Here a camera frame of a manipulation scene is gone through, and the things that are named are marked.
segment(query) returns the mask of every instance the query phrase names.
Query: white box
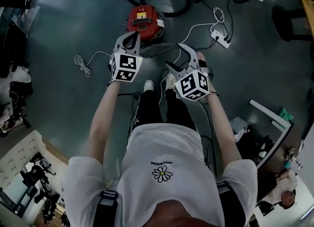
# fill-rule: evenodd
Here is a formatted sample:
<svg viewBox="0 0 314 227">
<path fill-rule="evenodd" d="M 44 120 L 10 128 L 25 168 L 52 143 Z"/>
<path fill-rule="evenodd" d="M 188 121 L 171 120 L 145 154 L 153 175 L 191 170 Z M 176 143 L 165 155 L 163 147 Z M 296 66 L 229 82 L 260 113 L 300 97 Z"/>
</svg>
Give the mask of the white box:
<svg viewBox="0 0 314 227">
<path fill-rule="evenodd" d="M 112 79 L 133 82 L 142 61 L 142 57 L 115 53 L 111 63 Z"/>
<path fill-rule="evenodd" d="M 208 74 L 194 70 L 175 83 L 182 98 L 192 101 L 209 94 Z"/>
</svg>

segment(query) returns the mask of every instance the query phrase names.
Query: chair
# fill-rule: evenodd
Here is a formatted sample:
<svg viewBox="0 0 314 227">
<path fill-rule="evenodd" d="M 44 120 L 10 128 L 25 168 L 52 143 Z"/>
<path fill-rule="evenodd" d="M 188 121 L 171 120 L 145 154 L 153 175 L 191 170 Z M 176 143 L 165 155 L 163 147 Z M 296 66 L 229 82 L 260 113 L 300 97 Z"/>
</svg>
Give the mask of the chair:
<svg viewBox="0 0 314 227">
<path fill-rule="evenodd" d="M 286 11 L 279 5 L 275 5 L 272 9 L 272 18 L 277 32 L 281 38 L 287 42 L 291 40 L 312 41 L 312 35 L 298 35 L 293 33 L 291 19 L 306 17 L 304 9 L 294 9 Z"/>
<path fill-rule="evenodd" d="M 55 173 L 52 173 L 50 170 L 48 170 L 51 167 L 51 164 L 45 166 L 43 160 L 46 159 L 41 155 L 41 153 L 38 152 L 29 162 L 34 163 L 34 165 L 36 164 L 36 162 L 39 162 L 39 165 L 43 168 L 44 172 L 56 175 Z"/>
<path fill-rule="evenodd" d="M 38 165 L 34 165 L 31 168 L 30 172 L 25 173 L 21 171 L 21 176 L 23 178 L 23 183 L 27 187 L 35 186 L 36 182 L 38 182 L 39 180 L 44 184 L 49 184 L 48 178 L 45 176 L 44 170 Z"/>
</svg>

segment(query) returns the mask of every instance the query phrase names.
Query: concrete floor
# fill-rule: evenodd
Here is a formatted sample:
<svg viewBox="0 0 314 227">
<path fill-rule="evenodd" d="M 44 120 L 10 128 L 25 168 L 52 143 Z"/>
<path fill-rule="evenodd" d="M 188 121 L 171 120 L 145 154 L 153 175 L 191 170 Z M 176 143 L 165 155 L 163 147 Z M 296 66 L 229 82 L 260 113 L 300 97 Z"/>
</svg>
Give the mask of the concrete floor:
<svg viewBox="0 0 314 227">
<path fill-rule="evenodd" d="M 149 0 L 163 11 L 181 8 L 183 0 Z M 231 26 L 228 0 L 205 0 L 225 13 L 225 24 Z M 111 53 L 116 39 L 123 34 L 122 24 L 133 6 L 126 0 L 34 0 L 40 11 L 28 35 L 26 60 L 29 62 L 34 94 L 27 99 L 28 120 L 38 132 L 68 156 L 82 153 L 89 126 L 97 105 L 110 80 L 108 57 L 97 55 L 86 78 L 74 64 L 81 55 L 85 63 L 96 51 Z M 307 122 L 306 93 L 311 85 L 312 62 L 310 42 L 285 42 L 277 34 L 271 19 L 274 4 L 287 9 L 300 8 L 300 0 L 257 0 L 242 5 L 231 4 L 234 35 L 229 49 L 215 44 L 203 51 L 214 70 L 214 80 L 222 105 L 229 117 L 245 116 L 269 133 L 270 121 L 252 109 L 254 99 L 277 112 L 285 107 L 301 128 Z M 202 3 L 193 4 L 188 13 L 167 19 L 165 41 L 181 42 L 190 27 L 213 23 L 212 12 Z M 306 20 L 295 23 L 300 32 L 309 33 Z M 211 42 L 209 27 L 193 30 L 187 45 L 204 47 Z M 145 60 L 136 80 L 124 84 L 121 92 L 142 91 L 144 82 L 157 84 L 165 60 L 175 60 L 173 49 Z M 187 58 L 181 57 L 178 64 Z M 119 97 L 106 150 L 107 171 L 114 174 L 114 164 L 121 160 L 127 145 L 131 118 L 131 97 Z M 204 113 L 197 103 L 187 102 L 201 134 L 210 135 Z M 165 100 L 161 104 L 165 115 Z"/>
</svg>

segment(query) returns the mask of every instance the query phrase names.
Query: power strip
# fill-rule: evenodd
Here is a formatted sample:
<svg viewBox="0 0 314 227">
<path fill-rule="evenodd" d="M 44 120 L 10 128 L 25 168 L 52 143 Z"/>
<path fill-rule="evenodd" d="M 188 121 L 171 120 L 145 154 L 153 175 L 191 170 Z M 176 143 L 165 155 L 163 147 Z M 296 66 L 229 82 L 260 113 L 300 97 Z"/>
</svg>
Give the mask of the power strip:
<svg viewBox="0 0 314 227">
<path fill-rule="evenodd" d="M 211 36 L 211 38 L 212 38 L 213 40 L 217 40 L 217 42 L 218 42 L 221 46 L 225 47 L 226 49 L 229 48 L 230 42 L 227 43 L 227 41 L 225 41 L 224 35 L 221 34 L 221 33 L 219 33 L 217 30 L 214 30 L 214 31 L 210 34 L 210 36 Z"/>
</svg>

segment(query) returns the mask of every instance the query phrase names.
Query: wall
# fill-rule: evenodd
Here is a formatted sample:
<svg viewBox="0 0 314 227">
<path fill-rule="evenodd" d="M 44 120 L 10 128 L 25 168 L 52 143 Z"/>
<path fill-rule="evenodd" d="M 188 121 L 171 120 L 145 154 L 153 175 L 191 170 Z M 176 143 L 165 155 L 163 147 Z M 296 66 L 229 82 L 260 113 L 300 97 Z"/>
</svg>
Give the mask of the wall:
<svg viewBox="0 0 314 227">
<path fill-rule="evenodd" d="M 0 203 L 0 222 L 5 227 L 29 227 L 25 221 L 15 215 L 13 212 L 8 210 Z"/>
<path fill-rule="evenodd" d="M 8 137 L 4 138 L 6 139 L 6 141 L 2 141 L 3 139 L 0 138 L 0 143 L 3 143 L 3 145 L 0 144 L 0 153 L 3 154 L 1 151 L 2 149 L 5 149 L 6 151 L 5 153 L 7 153 L 11 148 L 13 148 L 19 141 L 21 141 L 24 137 L 26 137 L 32 131 L 33 129 L 20 131 L 17 134 L 12 135 L 11 137 L 9 137 L 10 136 L 9 134 L 8 135 L 9 138 Z M 49 187 L 62 195 L 63 178 L 65 177 L 68 166 L 46 150 L 46 147 L 42 142 L 42 137 L 37 131 L 34 131 L 34 134 L 35 134 L 35 140 L 37 141 L 37 144 L 38 144 L 39 152 L 52 165 L 51 171 L 56 173 L 56 175 L 51 175 L 49 173 L 46 174 L 49 180 Z M 29 171 L 31 170 L 32 166 L 33 164 L 27 163 L 26 169 Z M 35 195 L 37 196 L 40 193 L 40 189 L 42 189 L 40 181 L 38 181 L 35 186 L 38 190 Z M 16 179 L 12 181 L 10 186 L 7 187 L 5 192 L 8 194 L 8 196 L 11 197 L 11 199 L 16 201 L 18 200 L 19 196 L 24 190 L 25 190 L 25 186 L 22 183 L 22 179 L 18 175 Z M 31 226 L 34 223 L 34 220 L 37 217 L 38 213 L 40 213 L 43 204 L 44 204 L 43 200 L 41 200 L 38 204 L 35 204 L 34 201 L 32 200 L 22 217 L 23 223 L 26 223 Z"/>
<path fill-rule="evenodd" d="M 297 169 L 295 164 L 292 168 L 299 174 L 307 185 L 309 191 L 314 195 L 314 124 L 304 139 L 304 147 L 298 155 L 298 159 L 303 164 L 303 168 Z"/>
<path fill-rule="evenodd" d="M 49 180 L 49 187 L 59 193 L 62 196 L 63 191 L 63 179 L 66 175 L 68 166 L 61 162 L 59 159 L 57 159 L 54 155 L 52 155 L 50 152 L 46 150 L 45 144 L 42 142 L 41 135 L 35 131 L 36 139 L 38 142 L 38 149 L 39 152 L 42 154 L 42 156 L 52 165 L 51 171 L 55 172 L 56 175 L 51 175 L 49 173 L 46 174 Z M 26 165 L 27 170 L 31 169 L 32 164 L 28 163 Z M 36 183 L 36 188 L 38 189 L 38 192 L 35 196 L 37 196 L 40 192 L 40 189 L 42 188 L 40 182 L 38 181 Z M 35 204 L 32 200 L 32 202 L 27 207 L 23 219 L 25 222 L 29 225 L 32 225 L 38 215 L 40 213 L 40 210 L 42 208 L 42 205 L 44 204 L 44 200 L 41 200 L 38 204 Z"/>
<path fill-rule="evenodd" d="M 0 138 L 0 159 L 32 131 L 34 131 L 32 127 L 21 127 L 13 130 L 6 137 Z"/>
<path fill-rule="evenodd" d="M 306 218 L 298 222 L 295 227 L 314 227 L 314 212 L 312 211 Z"/>
<path fill-rule="evenodd" d="M 23 183 L 23 178 L 21 175 L 17 175 L 11 184 L 7 186 L 3 192 L 6 193 L 8 197 L 11 198 L 12 201 L 18 203 L 19 199 L 21 198 L 24 191 L 27 189 L 27 186 Z"/>
<path fill-rule="evenodd" d="M 282 207 L 277 205 L 275 206 L 275 209 L 265 217 L 263 217 L 258 207 L 255 209 L 255 215 L 260 227 L 299 226 L 299 220 L 314 205 L 314 199 L 300 176 L 297 176 L 297 180 L 298 185 L 295 188 L 296 198 L 295 205 L 293 207 L 284 210 Z"/>
</svg>

